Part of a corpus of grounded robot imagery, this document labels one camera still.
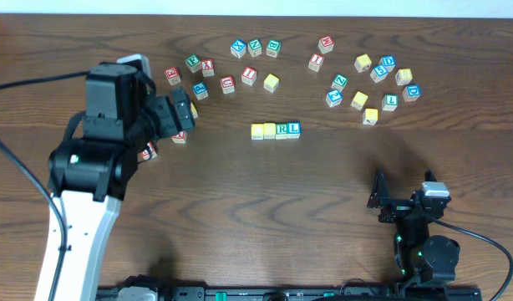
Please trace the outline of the yellow C block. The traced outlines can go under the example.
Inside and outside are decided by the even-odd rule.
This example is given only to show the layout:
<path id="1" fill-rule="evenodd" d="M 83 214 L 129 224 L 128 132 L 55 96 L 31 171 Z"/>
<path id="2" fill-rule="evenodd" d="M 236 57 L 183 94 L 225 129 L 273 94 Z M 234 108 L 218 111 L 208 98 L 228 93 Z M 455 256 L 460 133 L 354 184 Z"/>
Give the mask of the yellow C block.
<path id="1" fill-rule="evenodd" d="M 264 139 L 264 124 L 251 124 L 251 138 L 253 140 Z"/>

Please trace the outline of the yellow O block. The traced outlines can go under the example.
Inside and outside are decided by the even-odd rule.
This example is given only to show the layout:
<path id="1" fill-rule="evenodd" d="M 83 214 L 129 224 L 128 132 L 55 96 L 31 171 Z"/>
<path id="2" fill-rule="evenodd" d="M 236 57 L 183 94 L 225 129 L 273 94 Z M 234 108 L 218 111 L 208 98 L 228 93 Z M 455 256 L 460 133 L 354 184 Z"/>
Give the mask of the yellow O block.
<path id="1" fill-rule="evenodd" d="M 263 138 L 265 140 L 275 140 L 277 133 L 276 123 L 264 123 L 263 124 Z"/>

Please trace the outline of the green R block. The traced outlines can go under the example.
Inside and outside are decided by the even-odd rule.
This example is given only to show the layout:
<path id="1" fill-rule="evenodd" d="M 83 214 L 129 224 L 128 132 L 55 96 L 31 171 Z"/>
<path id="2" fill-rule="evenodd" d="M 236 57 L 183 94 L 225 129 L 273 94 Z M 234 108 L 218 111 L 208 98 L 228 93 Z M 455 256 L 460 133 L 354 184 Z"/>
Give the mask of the green R block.
<path id="1" fill-rule="evenodd" d="M 288 125 L 287 124 L 276 124 L 276 140 L 283 140 L 288 138 Z"/>

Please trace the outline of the blue L block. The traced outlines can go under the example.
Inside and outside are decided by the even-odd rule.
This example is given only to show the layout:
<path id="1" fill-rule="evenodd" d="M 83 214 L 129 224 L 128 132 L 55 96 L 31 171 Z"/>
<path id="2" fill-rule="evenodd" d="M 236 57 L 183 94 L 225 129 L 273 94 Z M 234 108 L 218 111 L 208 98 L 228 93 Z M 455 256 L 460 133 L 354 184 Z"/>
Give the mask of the blue L block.
<path id="1" fill-rule="evenodd" d="M 298 139 L 301 135 L 302 128 L 300 122 L 289 122 L 287 124 L 287 138 Z"/>

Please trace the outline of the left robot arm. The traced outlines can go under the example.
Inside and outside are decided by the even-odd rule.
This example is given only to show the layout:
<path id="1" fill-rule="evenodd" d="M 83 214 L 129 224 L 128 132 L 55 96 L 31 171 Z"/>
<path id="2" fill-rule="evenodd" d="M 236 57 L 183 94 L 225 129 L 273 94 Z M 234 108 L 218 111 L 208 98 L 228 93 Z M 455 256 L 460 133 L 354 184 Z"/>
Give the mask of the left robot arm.
<path id="1" fill-rule="evenodd" d="M 148 143 L 191 130 L 182 88 L 158 95 L 147 64 L 102 63 L 86 74 L 86 110 L 48 160 L 55 205 L 37 300 L 93 300 L 110 232 Z"/>

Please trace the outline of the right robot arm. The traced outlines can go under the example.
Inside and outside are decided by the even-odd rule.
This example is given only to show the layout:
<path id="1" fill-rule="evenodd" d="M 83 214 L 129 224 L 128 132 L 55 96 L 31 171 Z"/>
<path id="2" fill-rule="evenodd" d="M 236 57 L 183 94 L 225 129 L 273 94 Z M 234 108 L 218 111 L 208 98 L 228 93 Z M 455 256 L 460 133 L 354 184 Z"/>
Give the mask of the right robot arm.
<path id="1" fill-rule="evenodd" d="M 455 280 L 460 245 L 453 239 L 431 235 L 429 224 L 437 222 L 451 201 L 446 185 L 426 171 L 424 181 L 408 199 L 389 195 L 386 177 L 378 170 L 368 199 L 368 208 L 378 208 L 381 223 L 393 223 L 395 261 L 403 279 L 395 285 L 404 297 L 413 289 L 443 288 Z"/>

